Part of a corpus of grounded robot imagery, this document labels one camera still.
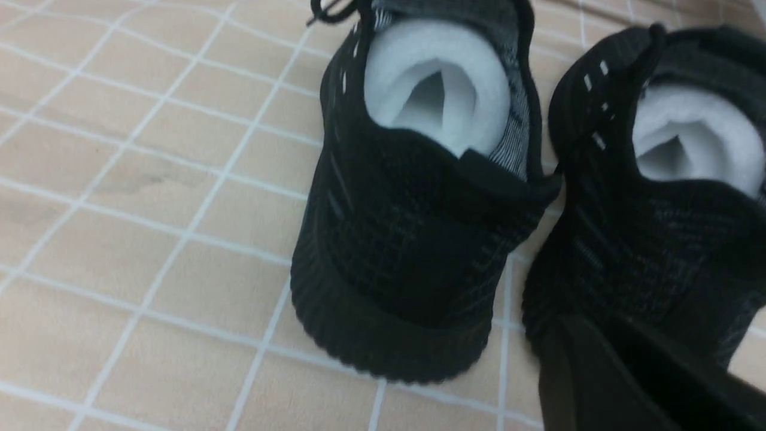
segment white foam padding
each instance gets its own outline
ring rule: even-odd
[[[669,142],[674,137],[678,141]],[[639,171],[649,179],[713,179],[751,197],[764,180],[766,152],[758,130],[734,104],[701,88],[647,88],[633,146]]]
[[[365,104],[380,126],[415,130],[455,156],[489,155],[511,106],[493,46],[465,25],[436,19],[396,22],[372,42]]]

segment tiled floor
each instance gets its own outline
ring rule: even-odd
[[[747,0],[535,0],[543,98],[631,23],[736,23]],[[303,334],[288,267],[348,25],[308,0],[0,0],[0,429],[542,427],[509,260],[481,361],[386,385]],[[549,149],[545,162],[555,161]],[[766,388],[766,314],[732,366]]]

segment shoelace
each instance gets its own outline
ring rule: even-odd
[[[585,127],[584,132],[576,139],[571,150],[561,158],[561,162],[556,166],[556,173],[561,173],[568,166],[578,164],[583,152],[592,147],[599,137],[599,131],[604,125],[614,118],[614,112],[623,112],[630,107],[634,99],[635,92],[639,88],[644,88],[652,73],[656,69],[660,58],[665,51],[667,41],[667,30],[661,24],[653,24],[649,27],[651,42],[641,55],[633,62],[633,65],[623,69],[622,73],[616,71],[612,78],[614,87],[617,89],[617,95],[609,100],[610,109],[602,112],[592,123]]]
[[[332,15],[329,14],[330,9],[334,8],[340,2],[342,2],[342,0],[332,0],[323,8],[322,0],[311,0],[311,12],[314,16],[306,22],[306,27],[309,27],[317,21],[324,22],[325,24],[338,24],[339,22],[345,21],[356,12],[357,0],[351,0],[340,12]]]

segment black object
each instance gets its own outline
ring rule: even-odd
[[[424,383],[454,377],[480,357],[506,257],[536,228],[561,181],[544,177],[540,163],[526,0],[381,3],[386,10],[369,0],[349,6],[361,20],[322,79],[324,147],[290,287],[298,319],[328,354],[376,376]],[[489,158],[472,150],[456,158],[419,133],[374,123],[364,101],[368,50],[375,31],[402,15],[505,23],[493,27],[496,36],[514,31],[516,45],[504,55],[514,55],[506,58],[516,68],[509,79],[519,83],[512,92],[523,109],[511,114],[527,131],[509,127],[505,147]],[[524,179],[503,165],[519,148]]]
[[[666,82],[721,94],[766,137],[766,48],[733,28],[629,28],[577,61],[549,111],[567,200],[523,294],[535,350],[556,314],[603,325],[620,312],[726,367],[766,304],[766,193],[656,182],[637,168],[637,103]]]
[[[765,431],[766,395],[635,319],[552,320],[540,348],[546,431]]]

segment black sole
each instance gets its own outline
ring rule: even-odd
[[[327,101],[322,79],[322,110]],[[331,357],[363,373],[407,383],[433,383],[468,370],[481,356],[490,319],[470,327],[433,329],[375,307],[334,269],[322,247],[322,183],[330,174],[328,149],[316,167],[290,269],[293,305],[306,333]]]

